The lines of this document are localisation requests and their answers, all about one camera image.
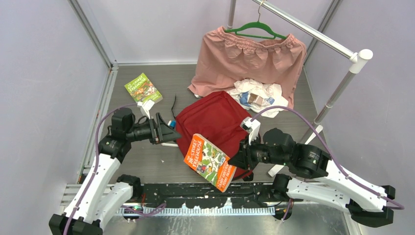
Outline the orange treehouse book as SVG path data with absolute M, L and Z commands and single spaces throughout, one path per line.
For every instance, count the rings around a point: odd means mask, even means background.
M 196 173 L 225 192 L 231 183 L 236 166 L 229 164 L 230 157 L 200 134 L 194 134 L 184 162 Z

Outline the red backpack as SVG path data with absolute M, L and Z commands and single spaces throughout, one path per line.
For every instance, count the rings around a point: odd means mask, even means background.
M 213 92 L 176 116 L 176 131 L 181 134 L 178 148 L 185 156 L 192 136 L 200 134 L 232 158 L 248 134 L 240 126 L 247 117 L 251 117 L 248 111 L 227 92 Z

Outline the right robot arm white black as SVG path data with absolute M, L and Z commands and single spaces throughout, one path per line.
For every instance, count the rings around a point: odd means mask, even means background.
M 286 166 L 294 176 L 276 174 L 270 192 L 278 201 L 308 200 L 348 213 L 355 222 L 378 228 L 393 223 L 394 212 L 387 200 L 395 188 L 377 186 L 346 169 L 340 170 L 332 157 L 320 148 L 296 143 L 291 135 L 274 128 L 263 142 L 240 142 L 229 164 L 244 170 L 258 163 Z

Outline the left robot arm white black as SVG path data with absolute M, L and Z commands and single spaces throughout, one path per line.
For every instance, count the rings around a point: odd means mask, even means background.
M 148 140 L 151 144 L 175 141 L 181 135 L 156 113 L 136 119 L 129 105 L 111 112 L 111 125 L 103 139 L 95 141 L 95 158 L 75 197 L 62 214 L 53 214 L 49 228 L 53 235 L 101 235 L 111 218 L 127 201 L 137 202 L 143 195 L 139 177 L 121 175 L 113 189 L 104 191 L 118 170 L 131 144 Z

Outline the black blue highlighter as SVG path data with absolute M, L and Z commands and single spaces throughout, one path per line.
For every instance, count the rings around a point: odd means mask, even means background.
M 175 120 L 170 120 L 170 121 L 168 122 L 168 125 L 169 125 L 170 127 L 172 127 L 172 128 L 175 128 L 175 126 L 176 126 L 176 121 L 175 121 Z

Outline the white peach marker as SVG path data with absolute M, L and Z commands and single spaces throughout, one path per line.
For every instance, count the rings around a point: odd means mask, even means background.
M 162 146 L 168 146 L 168 147 L 178 147 L 178 145 L 176 143 L 162 143 Z

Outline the green treehouse book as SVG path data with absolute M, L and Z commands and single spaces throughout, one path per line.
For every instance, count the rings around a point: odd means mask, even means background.
M 144 73 L 141 73 L 124 87 L 135 102 L 145 102 L 151 99 L 156 104 L 163 99 L 160 91 Z

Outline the white crumpled cloth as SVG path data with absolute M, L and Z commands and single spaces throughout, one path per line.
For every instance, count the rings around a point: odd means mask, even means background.
M 271 106 L 289 107 L 289 101 L 282 96 L 279 84 L 264 84 L 253 79 L 234 82 L 234 88 L 227 93 L 244 109 L 259 113 Z

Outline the pink skirt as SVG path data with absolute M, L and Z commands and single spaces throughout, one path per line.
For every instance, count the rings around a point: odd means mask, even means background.
M 279 84 L 288 106 L 294 106 L 294 92 L 306 57 L 306 45 L 294 35 L 260 42 L 227 33 L 219 27 L 202 38 L 195 75 L 188 89 L 197 96 L 230 90 L 236 81 L 253 79 Z

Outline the green clothes hanger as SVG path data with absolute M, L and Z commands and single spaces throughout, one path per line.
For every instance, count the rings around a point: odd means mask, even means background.
M 233 33 L 233 34 L 238 35 L 238 36 L 258 38 L 258 39 L 267 39 L 267 40 L 274 40 L 274 39 L 285 40 L 285 39 L 287 39 L 286 36 L 274 32 L 267 24 L 262 23 L 260 21 L 260 17 L 261 17 L 260 8 L 262 7 L 264 2 L 265 2 L 265 0 L 262 0 L 259 7 L 258 7 L 258 11 L 257 11 L 258 12 L 258 18 L 257 18 L 256 22 L 249 22 L 249 23 L 246 23 L 246 24 L 242 25 L 241 27 L 235 28 L 235 29 L 225 29 L 224 32 L 225 33 Z M 244 30 L 248 30 L 248 29 L 262 30 L 262 31 L 266 32 L 268 35 L 265 36 L 265 35 L 245 34 L 245 33 L 243 33 Z

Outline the silver white clothes rack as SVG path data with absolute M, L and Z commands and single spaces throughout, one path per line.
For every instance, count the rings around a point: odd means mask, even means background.
M 359 74 L 366 63 L 373 58 L 373 52 L 370 49 L 362 49 L 359 52 L 352 51 L 345 45 L 328 37 L 326 34 L 332 21 L 336 18 L 337 13 L 341 10 L 341 7 L 346 1 L 332 0 L 317 29 L 265 0 L 257 0 L 255 3 L 259 5 L 259 9 L 267 9 L 313 38 L 307 49 L 303 71 L 315 105 L 318 104 L 318 98 L 320 95 L 323 95 L 324 92 L 332 91 L 333 93 L 318 110 L 317 116 L 312 121 L 312 126 L 323 131 L 325 139 L 330 141 L 330 131 L 338 130 L 342 125 L 338 124 L 337 126 L 331 126 L 328 122 L 330 117 L 329 113 L 344 90 L 352 82 L 353 78 Z M 348 60 L 349 68 L 343 70 L 344 77 L 342 79 L 340 78 L 341 70 L 338 66 L 339 62 L 331 55 L 323 55 L 318 48 L 318 44 L 324 44 L 327 48 Z

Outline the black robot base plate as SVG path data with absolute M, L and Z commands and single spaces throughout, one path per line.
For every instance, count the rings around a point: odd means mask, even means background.
M 209 183 L 148 183 L 142 185 L 140 196 L 133 196 L 127 202 L 147 207 L 165 203 L 170 209 L 182 206 L 219 209 L 229 202 L 232 209 L 242 209 L 285 205 L 288 199 L 273 194 L 270 182 L 234 182 L 225 192 Z

